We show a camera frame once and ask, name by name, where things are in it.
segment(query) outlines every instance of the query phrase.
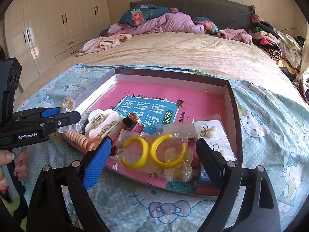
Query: beige bedspread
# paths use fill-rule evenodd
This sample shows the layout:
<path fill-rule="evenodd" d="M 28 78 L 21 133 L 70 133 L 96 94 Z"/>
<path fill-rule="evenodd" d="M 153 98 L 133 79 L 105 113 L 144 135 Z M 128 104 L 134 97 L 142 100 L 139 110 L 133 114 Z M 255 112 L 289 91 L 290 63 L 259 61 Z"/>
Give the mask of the beige bedspread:
<path fill-rule="evenodd" d="M 254 45 L 207 34 L 154 33 L 133 36 L 115 48 L 69 57 L 32 82 L 16 107 L 69 67 L 86 65 L 162 65 L 196 69 L 250 81 L 307 107 L 275 62 Z"/>

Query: pink fluffy garment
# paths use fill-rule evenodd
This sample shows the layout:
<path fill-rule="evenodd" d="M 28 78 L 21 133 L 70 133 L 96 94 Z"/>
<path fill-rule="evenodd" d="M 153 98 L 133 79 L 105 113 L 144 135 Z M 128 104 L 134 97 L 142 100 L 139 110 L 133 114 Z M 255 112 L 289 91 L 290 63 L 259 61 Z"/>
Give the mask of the pink fluffy garment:
<path fill-rule="evenodd" d="M 247 32 L 244 29 L 233 30 L 233 29 L 228 28 L 228 29 L 219 31 L 217 33 L 217 36 L 220 38 L 244 42 L 246 44 L 251 44 L 251 45 L 253 44 L 252 37 L 249 34 L 247 34 Z"/>
<path fill-rule="evenodd" d="M 264 19 L 257 14 L 252 15 L 251 22 L 254 24 L 256 22 L 262 22 Z"/>

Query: human hand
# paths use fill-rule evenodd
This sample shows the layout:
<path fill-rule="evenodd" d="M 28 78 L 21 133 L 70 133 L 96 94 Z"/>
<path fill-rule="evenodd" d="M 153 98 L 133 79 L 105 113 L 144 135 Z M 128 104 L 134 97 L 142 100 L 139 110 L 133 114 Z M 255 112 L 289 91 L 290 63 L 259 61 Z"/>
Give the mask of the human hand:
<path fill-rule="evenodd" d="M 14 160 L 14 154 L 1 150 L 0 151 L 0 165 L 6 165 L 12 162 Z M 18 175 L 18 179 L 24 179 L 27 177 L 27 154 L 24 149 L 22 149 L 22 152 L 17 157 L 17 165 L 15 166 L 14 175 Z M 7 190 L 7 181 L 4 178 L 3 171 L 0 167 L 0 193 L 1 191 Z"/>

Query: drawer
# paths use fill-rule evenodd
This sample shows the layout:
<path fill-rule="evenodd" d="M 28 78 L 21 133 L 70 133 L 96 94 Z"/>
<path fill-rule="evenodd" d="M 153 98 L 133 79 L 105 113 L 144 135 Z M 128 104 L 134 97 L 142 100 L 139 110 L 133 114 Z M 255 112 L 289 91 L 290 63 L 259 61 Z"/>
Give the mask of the drawer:
<path fill-rule="evenodd" d="M 75 56 L 76 53 L 78 52 L 78 50 L 80 50 L 86 42 L 87 41 L 84 41 L 84 42 L 62 52 L 61 54 L 55 56 L 57 64 L 60 63 L 61 61 L 65 60 L 66 58 L 70 57 L 70 56 Z"/>
<path fill-rule="evenodd" d="M 73 46 L 80 44 L 81 42 L 84 42 L 85 40 L 86 40 L 86 33 L 85 32 L 82 32 L 80 34 L 72 36 L 72 37 L 52 46 L 53 54 L 56 57 L 59 54 L 61 54 L 62 52 L 72 48 Z"/>

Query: gray headboard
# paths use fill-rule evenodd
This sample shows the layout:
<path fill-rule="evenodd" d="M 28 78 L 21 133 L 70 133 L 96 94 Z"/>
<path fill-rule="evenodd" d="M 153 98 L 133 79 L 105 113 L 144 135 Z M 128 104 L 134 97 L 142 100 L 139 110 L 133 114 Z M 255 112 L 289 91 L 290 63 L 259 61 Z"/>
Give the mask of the gray headboard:
<path fill-rule="evenodd" d="M 214 22 L 219 30 L 251 30 L 250 18 L 255 13 L 254 5 L 247 6 L 228 0 L 143 0 L 130 2 L 130 8 L 141 3 L 179 8 L 192 18 L 206 17 Z"/>

